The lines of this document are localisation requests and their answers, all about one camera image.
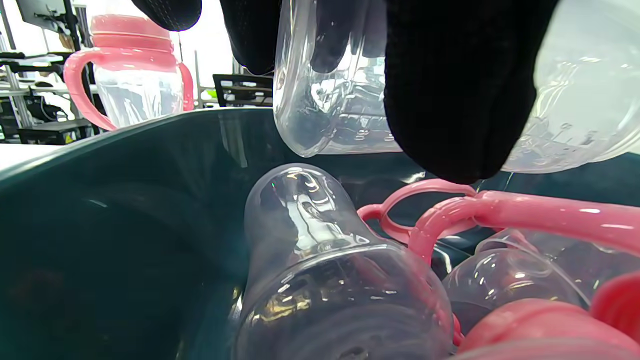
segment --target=transparent container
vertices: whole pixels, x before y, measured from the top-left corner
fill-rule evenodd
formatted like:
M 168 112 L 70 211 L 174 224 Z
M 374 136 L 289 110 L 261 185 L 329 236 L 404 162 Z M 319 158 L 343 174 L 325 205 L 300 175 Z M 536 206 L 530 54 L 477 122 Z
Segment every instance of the transparent container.
M 173 71 L 93 66 L 98 94 L 115 127 L 182 112 L 182 75 Z
M 383 104 L 384 0 L 285 1 L 273 109 L 300 156 L 400 151 Z
M 476 253 L 442 281 L 463 334 L 516 300 L 549 299 L 584 307 L 577 287 L 560 268 L 503 235 L 478 244 Z
M 248 284 L 233 358 L 442 359 L 452 315 L 442 284 L 404 246 L 372 234 L 340 183 L 292 164 L 245 209 Z
M 145 17 L 115 14 L 95 16 L 91 30 L 95 47 L 65 64 L 69 93 L 89 121 L 114 130 L 193 109 L 193 80 L 174 57 L 167 30 Z M 84 92 L 81 73 L 89 62 L 107 117 Z
M 463 334 L 493 310 L 521 299 L 583 309 L 607 281 L 640 270 L 640 259 L 594 243 L 506 229 L 482 241 L 443 284 Z
M 639 23 L 633 0 L 558 3 L 536 64 L 538 98 L 503 170 L 565 170 L 637 142 Z
M 383 108 L 384 7 L 383 0 L 283 3 L 274 112 L 300 156 L 399 150 Z M 503 170 L 560 171 L 638 141 L 637 24 L 634 0 L 559 2 L 534 73 L 538 98 Z

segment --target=black chair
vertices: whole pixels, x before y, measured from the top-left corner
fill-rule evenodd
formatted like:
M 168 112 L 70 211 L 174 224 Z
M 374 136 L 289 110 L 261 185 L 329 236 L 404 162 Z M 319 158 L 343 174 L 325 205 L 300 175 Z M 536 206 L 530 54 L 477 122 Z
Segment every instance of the black chair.
M 273 77 L 214 74 L 218 104 L 226 106 L 273 106 Z

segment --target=pink bottle handle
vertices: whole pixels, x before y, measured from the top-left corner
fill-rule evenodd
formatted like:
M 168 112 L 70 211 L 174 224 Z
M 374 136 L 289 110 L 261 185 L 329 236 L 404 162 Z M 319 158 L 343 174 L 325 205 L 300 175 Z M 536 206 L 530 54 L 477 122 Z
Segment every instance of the pink bottle handle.
M 184 111 L 191 111 L 193 110 L 193 78 L 187 65 L 178 63 L 178 69 L 180 69 L 180 74 L 182 75 L 182 109 Z
M 371 204 L 363 206 L 358 210 L 358 215 L 363 221 L 372 219 L 379 220 L 380 227 L 385 233 L 387 233 L 393 239 L 400 241 L 401 243 L 408 243 L 409 235 L 413 228 L 395 223 L 389 218 L 388 212 L 398 202 L 406 199 L 409 196 L 424 192 L 462 193 L 466 196 L 471 197 L 477 194 L 476 191 L 469 185 L 454 184 L 441 179 L 427 179 L 402 187 L 393 194 L 389 195 L 389 197 L 382 204 Z M 474 226 L 476 225 L 472 222 L 458 223 L 455 227 L 443 231 L 440 237 L 444 237 L 449 234 L 457 234 Z
M 546 299 L 520 299 L 498 307 L 469 331 L 457 354 L 501 343 L 542 339 L 584 339 L 640 355 L 638 342 L 623 331 L 606 326 L 579 306 Z
M 88 49 L 84 51 L 79 51 L 77 53 L 69 56 L 69 59 L 65 61 L 65 71 L 64 78 L 65 84 L 69 89 L 69 95 L 73 99 L 74 104 L 76 104 L 78 110 L 95 125 L 106 129 L 106 130 L 115 130 L 116 127 L 113 123 L 101 114 L 98 109 L 92 104 L 89 97 L 84 92 L 84 87 L 82 85 L 82 70 L 87 63 L 100 61 L 104 58 L 104 54 L 102 54 L 98 49 Z
M 461 222 L 553 233 L 640 256 L 640 208 L 506 192 L 445 200 L 429 209 L 410 233 L 409 249 L 431 263 L 439 235 Z

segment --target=pink bottle cap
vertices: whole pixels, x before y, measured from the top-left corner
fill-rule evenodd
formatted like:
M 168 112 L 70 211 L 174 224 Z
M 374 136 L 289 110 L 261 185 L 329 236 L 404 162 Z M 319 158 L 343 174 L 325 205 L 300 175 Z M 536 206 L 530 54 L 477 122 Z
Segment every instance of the pink bottle cap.
M 523 299 L 506 304 L 483 318 L 458 349 L 463 353 L 485 346 L 531 339 L 584 339 L 621 347 L 640 356 L 640 345 L 621 331 L 571 304 Z
M 512 341 L 465 352 L 449 360 L 635 360 L 624 348 L 584 339 Z
M 150 19 L 130 15 L 98 15 L 91 21 L 93 35 L 136 35 L 170 39 L 169 31 Z

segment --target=white table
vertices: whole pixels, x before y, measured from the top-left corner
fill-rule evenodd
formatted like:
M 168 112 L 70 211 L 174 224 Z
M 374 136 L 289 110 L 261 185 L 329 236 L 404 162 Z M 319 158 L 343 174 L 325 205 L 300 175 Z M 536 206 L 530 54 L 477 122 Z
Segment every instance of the white table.
M 0 171 L 23 161 L 49 154 L 56 149 L 60 149 L 60 146 L 0 143 Z

